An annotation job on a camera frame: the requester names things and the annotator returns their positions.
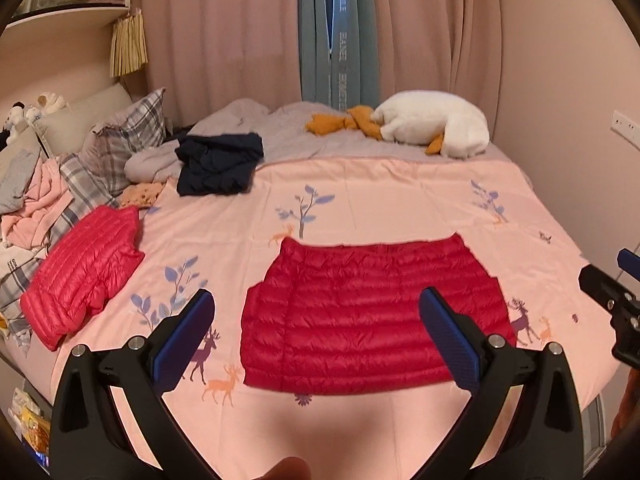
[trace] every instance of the bed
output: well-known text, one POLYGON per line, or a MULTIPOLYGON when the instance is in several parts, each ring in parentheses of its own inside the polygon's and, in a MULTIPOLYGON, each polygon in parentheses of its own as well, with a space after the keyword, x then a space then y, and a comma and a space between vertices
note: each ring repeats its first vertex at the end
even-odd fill
MULTIPOLYGON (((586 407, 616 370, 614 335, 606 313, 578 289, 587 261, 520 169, 493 145, 460 162, 359 132, 322 138, 305 132, 310 114, 323 111, 324 105, 303 102, 270 114, 238 100, 197 124, 192 134, 253 130, 262 136, 265 163, 251 191, 180 197, 170 181, 143 219, 143 263, 103 313, 58 354, 35 337, 26 356, 14 349, 30 381, 53 400, 74 345, 116 348, 130 336, 148 335, 206 288, 216 300, 213 333, 202 346, 208 356, 194 361, 164 400, 225 480, 256 478, 288 455, 307 460, 318 479, 410 478, 449 431, 466 392, 441 383, 323 397, 245 386, 239 360, 244 297, 263 279, 285 236, 337 245, 435 240, 457 232, 498 277, 518 345, 562 343, 586 407), (288 214, 314 192, 333 198, 313 206, 313 221, 288 214)), ((155 463, 121 391, 114 394, 136 452, 155 463)), ((479 462, 497 450, 517 396, 514 389, 479 462)))

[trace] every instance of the pink wall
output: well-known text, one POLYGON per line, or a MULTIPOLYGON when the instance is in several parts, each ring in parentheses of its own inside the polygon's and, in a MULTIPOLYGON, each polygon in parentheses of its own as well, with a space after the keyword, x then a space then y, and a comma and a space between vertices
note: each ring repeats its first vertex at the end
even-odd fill
POLYGON ((611 0, 500 0, 494 142, 603 270, 640 241, 640 152, 609 129, 640 122, 640 47, 611 0))
POLYGON ((72 102, 107 88, 112 83, 110 47, 109 26, 5 53, 0 59, 0 122, 14 102, 34 103, 43 91, 72 102))

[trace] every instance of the pink down jacket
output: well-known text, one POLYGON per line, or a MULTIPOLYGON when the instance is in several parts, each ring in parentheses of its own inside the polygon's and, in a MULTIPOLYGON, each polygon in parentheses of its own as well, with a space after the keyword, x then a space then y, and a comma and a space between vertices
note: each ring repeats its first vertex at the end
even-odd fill
POLYGON ((127 283, 145 254, 134 243, 135 207, 101 205, 55 245, 20 298, 20 307, 44 346, 54 351, 127 283))

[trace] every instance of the pink bedsheet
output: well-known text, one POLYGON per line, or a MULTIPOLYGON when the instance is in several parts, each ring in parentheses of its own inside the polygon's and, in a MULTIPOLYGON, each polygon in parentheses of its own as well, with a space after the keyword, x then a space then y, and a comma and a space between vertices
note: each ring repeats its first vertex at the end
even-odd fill
MULTIPOLYGON (((349 397, 244 386, 242 306, 286 235, 336 245, 454 232, 498 277, 520 345, 562 343, 586 407, 616 369, 607 315, 578 289, 578 272, 587 263, 578 247, 519 168, 498 161, 286 162, 261 168, 251 192, 233 197, 180 198, 167 186, 143 222, 145 260, 104 312, 64 343, 52 390, 73 345, 115 348, 130 336, 147 335, 205 287, 216 298, 216 319, 203 345, 209 356, 202 377, 198 364, 190 365, 164 400, 225 480, 256 478, 287 455, 307 460, 315 480, 405 480, 449 431, 468 394, 453 383, 349 397)), ((514 389, 479 462, 497 450, 517 395, 514 389)), ((119 390, 116 400, 134 448, 155 463, 119 390)))

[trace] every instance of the plaid pillowcase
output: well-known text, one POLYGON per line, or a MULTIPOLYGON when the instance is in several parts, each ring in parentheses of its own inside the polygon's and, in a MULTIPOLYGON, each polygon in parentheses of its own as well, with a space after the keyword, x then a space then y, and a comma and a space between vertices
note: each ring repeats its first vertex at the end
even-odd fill
POLYGON ((162 144, 163 96, 164 88, 151 92, 137 102, 121 125, 105 126, 96 134, 94 150, 99 156, 100 176, 113 196, 120 195, 131 184, 124 172, 131 156, 162 144))
MULTIPOLYGON (((52 248, 81 218, 99 205, 118 207, 104 184, 80 163, 77 155, 66 155, 60 160, 60 174, 74 196, 49 230, 49 248, 52 248)), ((31 341, 31 327, 20 309, 20 296, 27 290, 40 260, 31 260, 0 282, 0 314, 7 325, 6 331, 16 338, 24 351, 31 341)))

